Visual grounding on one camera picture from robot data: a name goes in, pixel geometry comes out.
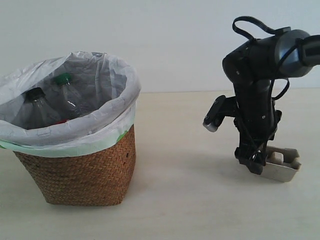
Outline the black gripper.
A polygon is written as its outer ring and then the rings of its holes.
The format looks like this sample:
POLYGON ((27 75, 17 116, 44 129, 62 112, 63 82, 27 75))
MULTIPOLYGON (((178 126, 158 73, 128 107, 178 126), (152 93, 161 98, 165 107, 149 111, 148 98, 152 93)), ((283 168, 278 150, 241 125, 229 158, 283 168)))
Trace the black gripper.
POLYGON ((270 97, 270 80, 252 84, 234 83, 238 107, 237 124, 240 133, 235 157, 247 163, 248 170, 261 175, 265 166, 266 147, 274 137, 278 116, 270 97))

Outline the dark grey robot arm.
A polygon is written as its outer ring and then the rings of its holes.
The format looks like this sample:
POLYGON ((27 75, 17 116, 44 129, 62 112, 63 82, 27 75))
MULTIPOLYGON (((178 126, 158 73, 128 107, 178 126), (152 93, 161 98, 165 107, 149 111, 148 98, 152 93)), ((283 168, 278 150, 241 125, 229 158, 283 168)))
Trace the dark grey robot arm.
POLYGON ((239 131, 234 155, 251 173, 262 174, 267 143, 282 118, 272 96, 275 80, 301 78, 319 63, 320 36, 298 29, 249 40, 223 59, 235 94, 227 98, 223 113, 234 118, 239 131))

